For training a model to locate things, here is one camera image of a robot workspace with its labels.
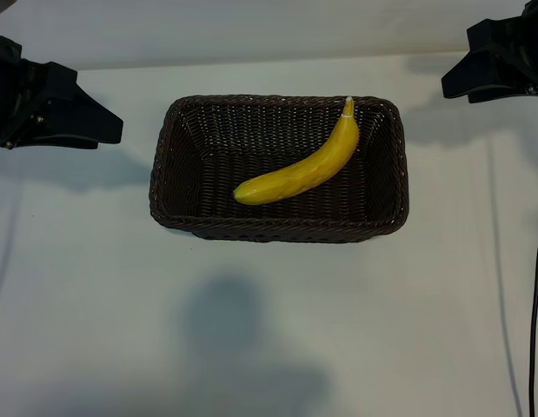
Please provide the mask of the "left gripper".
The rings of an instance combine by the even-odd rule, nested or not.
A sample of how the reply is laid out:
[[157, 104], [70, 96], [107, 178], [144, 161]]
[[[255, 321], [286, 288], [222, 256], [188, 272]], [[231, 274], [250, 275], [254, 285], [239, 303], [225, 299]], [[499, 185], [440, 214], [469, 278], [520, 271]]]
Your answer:
[[97, 149], [119, 143], [122, 133], [122, 119], [78, 86], [76, 71], [27, 60], [20, 44], [0, 36], [1, 148]]

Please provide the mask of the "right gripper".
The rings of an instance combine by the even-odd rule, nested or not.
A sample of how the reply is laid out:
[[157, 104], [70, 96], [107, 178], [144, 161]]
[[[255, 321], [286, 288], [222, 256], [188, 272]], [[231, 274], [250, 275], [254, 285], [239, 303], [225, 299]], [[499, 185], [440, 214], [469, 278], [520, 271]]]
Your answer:
[[469, 51], [442, 77], [446, 98], [470, 103], [538, 95], [538, 12], [484, 19], [467, 29]]

